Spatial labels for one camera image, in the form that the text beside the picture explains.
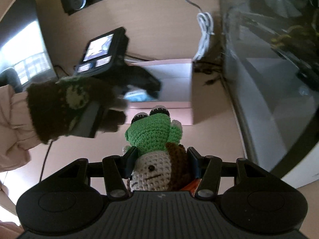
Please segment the pink jacket sleeve forearm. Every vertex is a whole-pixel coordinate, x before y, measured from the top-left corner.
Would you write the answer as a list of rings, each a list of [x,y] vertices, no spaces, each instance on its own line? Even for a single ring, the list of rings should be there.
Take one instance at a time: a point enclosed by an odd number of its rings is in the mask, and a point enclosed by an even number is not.
[[[27,106],[27,93],[12,86],[1,87],[0,166],[1,172],[18,169],[30,161],[29,149],[39,144]]]

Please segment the left hand in brown glove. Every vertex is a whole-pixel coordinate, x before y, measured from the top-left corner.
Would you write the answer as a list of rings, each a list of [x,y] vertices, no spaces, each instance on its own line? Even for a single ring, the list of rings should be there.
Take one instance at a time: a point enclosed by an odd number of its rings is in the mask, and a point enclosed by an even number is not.
[[[56,83],[31,84],[27,88],[27,105],[35,132],[44,144],[70,135],[89,103],[102,106],[98,130],[116,132],[126,120],[127,102],[113,87],[93,77],[67,77]]]

